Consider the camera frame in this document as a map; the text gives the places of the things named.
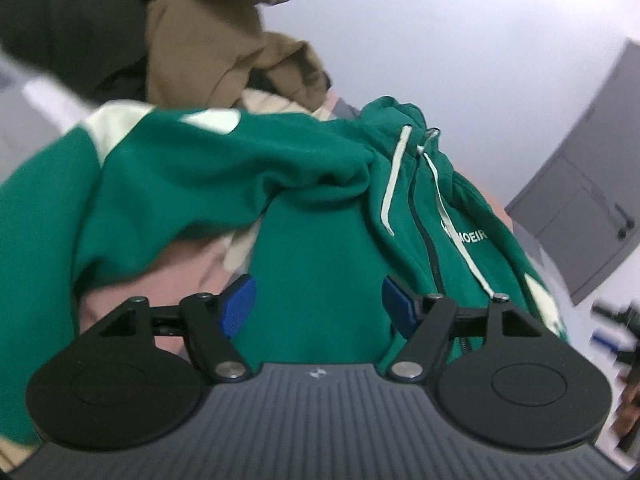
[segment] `blue object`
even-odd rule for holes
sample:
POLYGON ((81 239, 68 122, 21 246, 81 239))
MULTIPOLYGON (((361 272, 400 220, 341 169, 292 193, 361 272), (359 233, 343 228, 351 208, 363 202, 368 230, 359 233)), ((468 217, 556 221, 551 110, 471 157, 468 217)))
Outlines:
POLYGON ((600 346, 604 346, 604 348, 608 349, 612 354, 618 355, 620 353, 618 343, 607 338, 602 332, 596 330, 596 332, 591 335, 591 340, 600 346))
POLYGON ((409 339, 418 328, 416 301, 390 277, 382 281, 382 305, 396 330, 409 339))
POLYGON ((220 294, 220 320, 218 324, 228 337, 235 337, 254 307, 256 285, 254 278, 243 274, 220 294))

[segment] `black circular disc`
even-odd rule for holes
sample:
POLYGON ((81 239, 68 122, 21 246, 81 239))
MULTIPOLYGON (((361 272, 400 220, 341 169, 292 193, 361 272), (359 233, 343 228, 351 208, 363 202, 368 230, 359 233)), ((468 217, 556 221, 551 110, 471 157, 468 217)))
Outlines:
POLYGON ((440 406, 458 427, 499 446, 558 449, 596 438, 609 413, 604 375, 569 345, 519 341, 456 359, 438 380, 440 406))
POLYGON ((115 450, 167 434, 202 392, 184 359, 124 338, 71 345, 31 378, 26 402, 40 435, 62 446, 115 450))

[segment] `black zipper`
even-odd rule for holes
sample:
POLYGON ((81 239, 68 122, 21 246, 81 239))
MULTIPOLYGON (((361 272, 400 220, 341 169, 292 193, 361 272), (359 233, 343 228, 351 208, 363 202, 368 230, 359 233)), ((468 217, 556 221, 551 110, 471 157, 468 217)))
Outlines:
MULTIPOLYGON (((436 246, 431 240, 429 236, 429 232, 425 229, 420 217, 418 216, 418 212, 415 209, 415 183, 418 177, 418 168, 420 168, 420 159, 422 157, 417 155, 415 157, 415 171, 414 177, 411 179, 411 184, 409 185, 409 211, 411 211, 411 216, 414 218, 414 223, 420 232, 420 236, 422 236, 422 241, 427 249, 427 256, 429 257, 429 266, 431 267, 431 275, 433 276, 433 281, 435 282, 436 288, 440 294, 446 294, 444 289, 444 282, 442 281, 442 273, 440 272, 440 262, 438 260, 438 253, 436 252, 436 246)), ((463 354, 468 354, 471 352, 471 340, 468 337, 460 337, 458 338, 458 342, 460 344, 460 350, 463 354)))

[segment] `dark clothing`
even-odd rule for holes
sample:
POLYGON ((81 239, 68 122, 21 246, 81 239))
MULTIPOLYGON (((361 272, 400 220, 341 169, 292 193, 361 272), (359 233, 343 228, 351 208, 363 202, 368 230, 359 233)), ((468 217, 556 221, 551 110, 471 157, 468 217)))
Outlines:
POLYGON ((150 0, 0 0, 0 42, 97 103, 146 97, 150 0))

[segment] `pink fabric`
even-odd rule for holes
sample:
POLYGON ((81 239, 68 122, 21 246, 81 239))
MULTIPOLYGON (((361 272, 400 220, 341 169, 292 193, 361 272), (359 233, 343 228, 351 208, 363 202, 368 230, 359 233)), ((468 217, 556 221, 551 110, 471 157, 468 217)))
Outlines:
MULTIPOLYGON (((78 312, 80 332, 131 296, 146 296, 152 306, 163 306, 196 292, 220 293, 232 275, 223 266, 226 247, 224 238, 172 242, 141 276, 85 294, 78 312)), ((179 337, 158 336, 156 346, 177 354, 184 344, 179 337)))

